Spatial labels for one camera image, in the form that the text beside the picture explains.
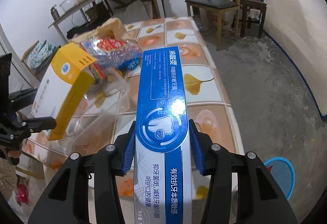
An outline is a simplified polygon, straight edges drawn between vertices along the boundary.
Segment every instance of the black chair seat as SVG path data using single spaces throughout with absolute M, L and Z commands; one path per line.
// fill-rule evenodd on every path
M 186 0 L 186 2 L 196 3 L 206 7 L 212 7 L 215 9 L 227 9 L 236 7 L 238 4 L 227 0 Z

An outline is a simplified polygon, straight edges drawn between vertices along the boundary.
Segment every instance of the cloth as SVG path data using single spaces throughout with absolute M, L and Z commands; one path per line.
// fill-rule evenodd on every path
M 39 42 L 28 56 L 28 66 L 31 69 L 36 69 L 52 54 L 55 48 L 55 46 L 47 43 L 46 40 Z
M 17 175 L 15 166 L 5 159 L 0 159 L 0 191 L 8 201 L 13 191 L 16 190 Z
M 250 9 L 249 18 L 259 20 L 259 16 L 260 16 L 260 10 Z

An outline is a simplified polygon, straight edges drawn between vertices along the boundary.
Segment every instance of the tiled table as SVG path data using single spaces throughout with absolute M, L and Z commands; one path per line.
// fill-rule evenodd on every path
M 190 17 L 148 20 L 125 26 L 131 39 L 138 41 L 142 50 L 167 46 L 179 46 L 182 62 L 188 118 L 192 118 L 198 130 L 207 133 L 214 143 L 219 143 L 230 152 L 244 154 L 238 125 L 219 73 L 199 33 Z M 28 139 L 25 151 L 31 153 L 52 169 L 58 169 L 72 152 L 82 155 L 96 153 L 105 145 L 114 142 L 115 138 L 128 132 L 136 119 L 136 105 L 141 68 L 124 72 L 123 78 L 130 85 L 130 107 L 118 114 L 117 120 L 110 124 L 109 129 L 91 140 L 88 145 L 66 147 L 59 141 L 47 141 L 40 135 L 32 135 Z M 199 186 L 208 186 L 209 180 L 202 179 L 194 170 L 194 198 L 197 197 Z M 120 178 L 120 193 L 131 188 L 133 173 Z

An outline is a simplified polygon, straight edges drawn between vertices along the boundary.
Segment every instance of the blue toothpaste box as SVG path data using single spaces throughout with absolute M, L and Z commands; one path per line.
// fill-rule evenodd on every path
M 134 199 L 137 224 L 191 223 L 190 139 L 178 47 L 143 53 Z

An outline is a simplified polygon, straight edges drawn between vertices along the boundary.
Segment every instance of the clear plastic container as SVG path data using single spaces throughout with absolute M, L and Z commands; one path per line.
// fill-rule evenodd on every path
M 64 0 L 62 3 L 59 4 L 59 7 L 62 8 L 64 12 L 68 11 L 71 7 L 78 4 L 80 0 Z
M 101 86 L 106 96 L 101 107 L 97 108 L 97 102 L 92 102 L 96 99 L 92 97 L 92 94 L 87 93 L 86 97 L 90 106 L 83 110 L 83 114 L 72 117 L 71 133 L 66 131 L 66 135 L 68 137 L 69 134 L 74 135 L 74 145 L 87 145 L 94 137 L 107 132 L 106 130 L 116 121 L 118 113 L 126 112 L 130 107 L 129 84 L 112 68 L 109 70 L 107 79 L 109 82 Z

